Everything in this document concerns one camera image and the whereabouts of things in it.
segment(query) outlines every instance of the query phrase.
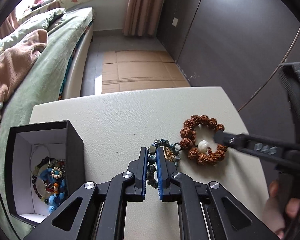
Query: white wall outlet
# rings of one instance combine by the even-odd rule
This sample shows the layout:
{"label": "white wall outlet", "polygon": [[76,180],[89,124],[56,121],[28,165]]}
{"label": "white wall outlet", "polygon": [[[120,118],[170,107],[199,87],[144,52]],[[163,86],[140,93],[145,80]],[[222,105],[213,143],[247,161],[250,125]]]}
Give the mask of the white wall outlet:
{"label": "white wall outlet", "polygon": [[172,21],[172,25],[177,27],[177,24],[178,24],[178,19],[177,18],[173,18],[173,21]]}

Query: brown beaded bracelet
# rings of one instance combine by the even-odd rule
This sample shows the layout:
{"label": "brown beaded bracelet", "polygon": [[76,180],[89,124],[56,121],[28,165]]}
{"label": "brown beaded bracelet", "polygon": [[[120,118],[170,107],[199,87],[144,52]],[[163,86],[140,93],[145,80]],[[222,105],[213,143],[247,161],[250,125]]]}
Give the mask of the brown beaded bracelet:
{"label": "brown beaded bracelet", "polygon": [[208,155],[200,153],[198,147],[195,144],[196,131],[194,128],[198,125],[207,126],[210,129],[216,131],[224,131],[225,127],[222,124],[218,124],[215,118],[210,118],[206,115],[198,116],[193,115],[190,119],[187,119],[183,123],[183,128],[180,131],[182,140],[180,141],[180,147],[184,150],[190,160],[197,160],[198,164],[210,164],[215,165],[217,162],[222,161],[225,158],[225,152],[228,147],[222,144],[218,144],[217,151],[214,153],[210,147],[207,147]]}

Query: silver screw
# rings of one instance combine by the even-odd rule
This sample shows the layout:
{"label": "silver screw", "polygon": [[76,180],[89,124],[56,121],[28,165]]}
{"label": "silver screw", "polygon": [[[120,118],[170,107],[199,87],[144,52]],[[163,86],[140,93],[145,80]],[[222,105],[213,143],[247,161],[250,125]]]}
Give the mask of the silver screw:
{"label": "silver screw", "polygon": [[172,177],[180,178],[181,177],[181,172],[175,171],[174,173],[172,173]]}
{"label": "silver screw", "polygon": [[124,173],[122,173],[122,176],[124,178],[131,178],[133,175],[133,173],[131,171],[125,171]]}
{"label": "silver screw", "polygon": [[216,182],[216,181],[210,182],[209,185],[210,185],[210,187],[212,187],[212,188],[214,188],[214,189],[217,189],[217,188],[220,187],[220,184],[219,184],[218,182]]}
{"label": "silver screw", "polygon": [[94,182],[88,181],[88,182],[86,182],[86,184],[84,184],[84,187],[87,189],[91,189],[94,187]]}

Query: pink curtain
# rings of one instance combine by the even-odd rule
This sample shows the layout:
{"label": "pink curtain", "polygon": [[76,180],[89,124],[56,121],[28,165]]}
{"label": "pink curtain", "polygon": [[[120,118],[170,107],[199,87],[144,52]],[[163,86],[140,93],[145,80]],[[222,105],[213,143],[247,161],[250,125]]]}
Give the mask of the pink curtain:
{"label": "pink curtain", "polygon": [[17,18],[16,18],[16,9],[14,9],[11,14],[5,19],[3,24],[0,27],[0,39],[5,36],[10,35],[19,27]]}
{"label": "pink curtain", "polygon": [[129,0],[123,34],[154,35],[163,0]]}

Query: black box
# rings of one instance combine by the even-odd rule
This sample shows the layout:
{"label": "black box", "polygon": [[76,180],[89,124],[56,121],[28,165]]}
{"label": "black box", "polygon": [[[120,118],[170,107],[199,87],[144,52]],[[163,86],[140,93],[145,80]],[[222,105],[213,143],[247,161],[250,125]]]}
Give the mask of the black box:
{"label": "black box", "polygon": [[36,195],[30,170],[49,152],[51,158],[65,159],[69,197],[86,182],[83,141],[70,121],[10,128],[4,166],[8,209],[11,216],[33,226],[49,215],[49,206]]}

